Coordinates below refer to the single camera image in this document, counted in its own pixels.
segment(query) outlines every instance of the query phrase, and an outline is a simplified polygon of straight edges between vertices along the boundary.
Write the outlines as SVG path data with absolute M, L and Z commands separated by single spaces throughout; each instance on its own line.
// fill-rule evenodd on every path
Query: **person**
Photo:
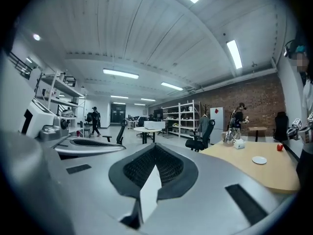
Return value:
M 93 107 L 93 113 L 91 114 L 92 117 L 92 135 L 94 135 L 94 131 L 98 134 L 97 137 L 101 136 L 100 132 L 98 131 L 97 128 L 97 122 L 99 119 L 99 113 L 97 112 L 97 107 Z
M 302 107 L 305 109 L 306 117 L 303 124 L 306 125 L 306 119 L 313 112 L 313 63 L 310 62 L 310 51 L 303 46 L 298 47 L 297 53 L 297 71 L 306 73 L 306 83 L 303 88 Z M 309 130 L 301 134 L 303 148 L 296 168 L 300 185 L 304 186 L 313 169 L 313 131 Z
M 235 136 L 235 139 L 240 139 L 241 137 L 241 124 L 247 123 L 247 121 L 244 121 L 244 115 L 243 110 L 246 110 L 244 103 L 239 103 L 239 106 L 237 109 L 233 112 L 232 118 L 234 119 L 234 123 L 232 124 L 232 131 Z

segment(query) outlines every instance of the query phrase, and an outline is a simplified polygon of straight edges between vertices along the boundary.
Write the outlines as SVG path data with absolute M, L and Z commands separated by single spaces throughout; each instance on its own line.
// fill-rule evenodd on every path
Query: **white plate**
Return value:
M 252 161 L 259 165 L 264 165 L 267 162 L 266 158 L 260 156 L 253 157 Z

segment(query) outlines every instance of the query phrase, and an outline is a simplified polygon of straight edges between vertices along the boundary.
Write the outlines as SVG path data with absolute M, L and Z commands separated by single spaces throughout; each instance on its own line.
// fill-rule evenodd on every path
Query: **desk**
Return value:
M 127 122 L 128 129 L 131 129 L 132 123 L 134 123 L 135 127 L 136 127 L 136 125 L 138 123 L 137 121 L 130 121 L 130 120 L 127 120 L 127 119 L 126 119 L 126 122 Z
M 161 129 L 148 130 L 145 127 L 134 128 L 134 131 L 142 133 L 142 144 L 147 143 L 147 133 L 153 133 L 153 143 L 156 142 L 156 132 L 162 131 Z
M 277 151 L 276 143 L 247 141 L 244 149 L 237 150 L 221 141 L 201 153 L 231 163 L 272 192 L 292 194 L 300 189 L 298 175 L 287 151 Z M 252 161 L 255 156 L 265 157 L 267 163 L 255 164 Z
M 266 127 L 249 127 L 249 131 L 256 131 L 255 133 L 255 141 L 258 141 L 259 131 L 266 131 Z

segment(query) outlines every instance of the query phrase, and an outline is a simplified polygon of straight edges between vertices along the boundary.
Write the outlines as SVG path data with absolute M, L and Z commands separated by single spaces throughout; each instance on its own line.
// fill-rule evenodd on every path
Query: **doorway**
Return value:
M 126 105 L 111 104 L 111 123 L 120 123 L 126 116 Z

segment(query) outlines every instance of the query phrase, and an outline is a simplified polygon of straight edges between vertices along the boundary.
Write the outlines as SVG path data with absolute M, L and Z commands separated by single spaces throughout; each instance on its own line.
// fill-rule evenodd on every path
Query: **tissue box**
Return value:
M 148 130 L 165 129 L 165 122 L 144 121 L 143 126 Z
M 243 141 L 242 139 L 238 139 L 234 141 L 234 147 L 236 149 L 243 149 L 246 146 L 246 142 Z

